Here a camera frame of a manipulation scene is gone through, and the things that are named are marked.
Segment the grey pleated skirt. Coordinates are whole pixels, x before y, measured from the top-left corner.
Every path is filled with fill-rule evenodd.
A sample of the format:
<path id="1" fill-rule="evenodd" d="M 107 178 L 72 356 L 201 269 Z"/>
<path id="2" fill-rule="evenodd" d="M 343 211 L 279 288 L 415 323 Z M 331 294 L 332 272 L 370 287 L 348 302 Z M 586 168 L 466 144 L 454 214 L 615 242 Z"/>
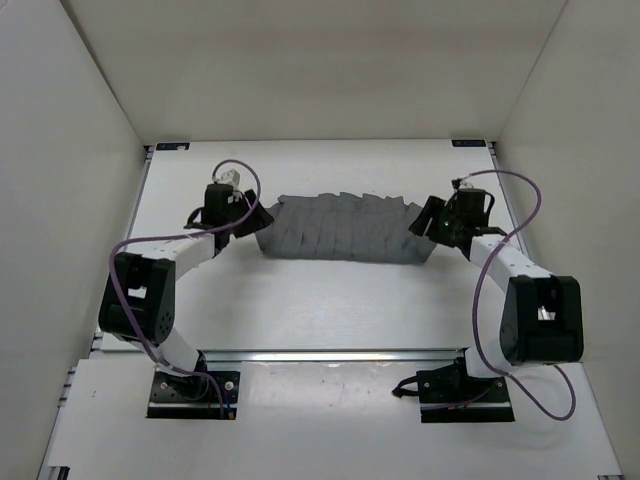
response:
<path id="1" fill-rule="evenodd" d="M 268 213 L 274 222 L 256 239 L 271 258 L 417 265 L 436 248 L 409 231 L 421 207 L 401 196 L 282 195 Z"/>

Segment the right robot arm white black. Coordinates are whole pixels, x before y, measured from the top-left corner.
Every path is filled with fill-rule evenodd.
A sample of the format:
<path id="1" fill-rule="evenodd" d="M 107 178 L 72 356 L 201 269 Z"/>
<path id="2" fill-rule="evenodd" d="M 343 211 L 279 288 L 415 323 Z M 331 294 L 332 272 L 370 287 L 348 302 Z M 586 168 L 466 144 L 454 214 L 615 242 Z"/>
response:
<path id="1" fill-rule="evenodd" d="M 583 354 L 581 293 L 577 280 L 533 263 L 490 225 L 495 198 L 477 188 L 458 188 L 447 199 L 431 196 L 411 233 L 455 248 L 480 267 L 504 293 L 499 328 L 480 339 L 479 301 L 472 301 L 474 344 L 452 364 L 416 373 L 416 396 L 430 407 L 460 408 L 473 401 L 504 402 L 506 377 L 526 365 L 575 362 Z"/>

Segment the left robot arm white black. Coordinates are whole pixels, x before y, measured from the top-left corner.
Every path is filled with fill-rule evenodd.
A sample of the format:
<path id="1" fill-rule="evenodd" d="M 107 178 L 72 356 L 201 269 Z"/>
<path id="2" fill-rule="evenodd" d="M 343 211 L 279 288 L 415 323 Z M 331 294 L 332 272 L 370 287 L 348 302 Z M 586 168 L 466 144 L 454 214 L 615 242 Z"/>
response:
<path id="1" fill-rule="evenodd" d="M 177 281 L 218 256 L 232 237 L 254 234 L 274 222 L 260 193 L 215 181 L 205 190 L 204 205 L 188 217 L 186 233 L 131 238 L 109 256 L 100 329 L 145 352 L 163 381 L 189 401 L 214 395 L 222 403 L 223 394 L 204 353 L 175 327 Z"/>

